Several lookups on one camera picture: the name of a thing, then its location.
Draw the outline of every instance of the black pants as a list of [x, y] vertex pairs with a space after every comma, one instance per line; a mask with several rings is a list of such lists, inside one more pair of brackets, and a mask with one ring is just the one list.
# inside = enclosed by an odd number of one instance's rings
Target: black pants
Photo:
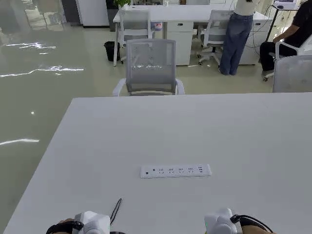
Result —
[[[264, 42], [260, 46], [260, 60], [263, 71], [274, 69], [274, 59], [269, 53], [275, 53], [275, 44], [273, 42]], [[297, 52], [285, 45], [279, 46], [279, 54], [283, 56], [297, 55]]]

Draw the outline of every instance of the woman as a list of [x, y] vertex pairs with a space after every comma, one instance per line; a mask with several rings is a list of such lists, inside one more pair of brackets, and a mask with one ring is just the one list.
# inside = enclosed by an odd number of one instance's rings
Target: woman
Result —
[[253, 27], [255, 8], [260, 0], [238, 0], [231, 15], [223, 45], [219, 71], [234, 76], [243, 54], [249, 33]]

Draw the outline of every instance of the electrical outlet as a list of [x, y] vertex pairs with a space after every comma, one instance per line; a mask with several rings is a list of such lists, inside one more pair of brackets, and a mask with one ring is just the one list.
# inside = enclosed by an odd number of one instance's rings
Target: electrical outlet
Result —
[[141, 166], [141, 178], [211, 176], [209, 164]]

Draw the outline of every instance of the white shirt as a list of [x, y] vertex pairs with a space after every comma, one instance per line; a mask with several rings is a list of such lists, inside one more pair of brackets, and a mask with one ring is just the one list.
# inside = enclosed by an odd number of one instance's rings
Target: white shirt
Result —
[[255, 12], [255, 8], [259, 4], [260, 0], [253, 0], [247, 2], [246, 0], [237, 0], [234, 12], [240, 16], [251, 16]]

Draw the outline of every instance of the potted plant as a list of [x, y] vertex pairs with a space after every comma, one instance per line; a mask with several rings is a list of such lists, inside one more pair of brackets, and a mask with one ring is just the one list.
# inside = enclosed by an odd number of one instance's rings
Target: potted plant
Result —
[[127, 9], [130, 5], [131, 0], [114, 0], [114, 3], [119, 6], [119, 8]]

